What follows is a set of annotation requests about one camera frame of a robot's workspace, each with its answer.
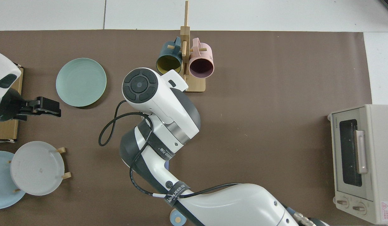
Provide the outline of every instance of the oven handle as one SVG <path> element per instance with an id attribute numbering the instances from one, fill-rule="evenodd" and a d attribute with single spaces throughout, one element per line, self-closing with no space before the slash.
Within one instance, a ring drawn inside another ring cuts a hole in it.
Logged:
<path id="1" fill-rule="evenodd" d="M 366 146 L 364 144 L 364 131 L 355 130 L 354 131 L 355 145 L 356 145 L 356 168 L 357 173 L 366 174 L 368 173 L 367 163 L 366 163 Z"/>

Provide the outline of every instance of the light green plate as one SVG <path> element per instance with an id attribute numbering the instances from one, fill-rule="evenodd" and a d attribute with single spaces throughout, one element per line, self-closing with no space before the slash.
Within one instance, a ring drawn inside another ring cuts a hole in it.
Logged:
<path id="1" fill-rule="evenodd" d="M 99 100 L 106 89 L 106 73 L 94 60 L 78 58 L 65 64 L 57 75 L 59 97 L 74 107 L 88 106 Z"/>

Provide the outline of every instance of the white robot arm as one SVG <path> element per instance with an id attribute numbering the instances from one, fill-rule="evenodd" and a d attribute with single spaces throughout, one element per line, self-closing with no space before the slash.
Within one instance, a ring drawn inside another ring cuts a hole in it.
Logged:
<path id="1" fill-rule="evenodd" d="M 193 193 L 187 184 L 165 169 L 165 161 L 200 130 L 199 113 L 183 93 L 187 87 L 174 70 L 160 76 L 144 67 L 132 70 L 123 81 L 126 101 L 148 117 L 122 137 L 120 155 L 126 165 L 158 192 L 148 194 L 164 198 L 197 226 L 297 226 L 298 222 L 315 225 L 301 214 L 286 209 L 261 186 L 234 183 L 209 194 Z"/>
<path id="2" fill-rule="evenodd" d="M 0 53 L 0 121 L 11 119 L 26 121 L 29 115 L 61 116 L 59 102 L 39 96 L 36 100 L 24 100 L 11 88 L 21 71 Z"/>

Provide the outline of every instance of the oven door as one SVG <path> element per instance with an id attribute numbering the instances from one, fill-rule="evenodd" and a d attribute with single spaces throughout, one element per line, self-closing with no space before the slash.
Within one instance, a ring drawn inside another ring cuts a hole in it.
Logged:
<path id="1" fill-rule="evenodd" d="M 365 107 L 334 113 L 336 188 L 373 201 L 368 163 L 368 125 Z"/>

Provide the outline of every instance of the mug handle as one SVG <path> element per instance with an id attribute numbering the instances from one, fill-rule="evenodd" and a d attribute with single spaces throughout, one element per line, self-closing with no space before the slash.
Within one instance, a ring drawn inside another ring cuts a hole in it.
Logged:
<path id="1" fill-rule="evenodd" d="M 193 52 L 197 53 L 199 56 L 201 55 L 201 52 L 199 51 L 199 38 L 193 39 Z"/>
<path id="2" fill-rule="evenodd" d="M 181 38 L 179 36 L 177 36 L 176 40 L 174 40 L 173 54 L 178 54 L 180 49 L 181 49 Z"/>

